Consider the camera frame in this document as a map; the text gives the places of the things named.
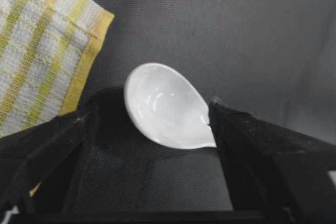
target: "white ceramic spoon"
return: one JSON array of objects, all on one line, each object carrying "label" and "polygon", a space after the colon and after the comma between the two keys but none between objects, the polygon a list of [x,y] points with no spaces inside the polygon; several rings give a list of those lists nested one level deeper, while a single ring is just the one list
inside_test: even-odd
[{"label": "white ceramic spoon", "polygon": [[131,120],[152,141],[178,149],[216,147],[207,104],[176,70],[138,66],[127,78],[124,99]]}]

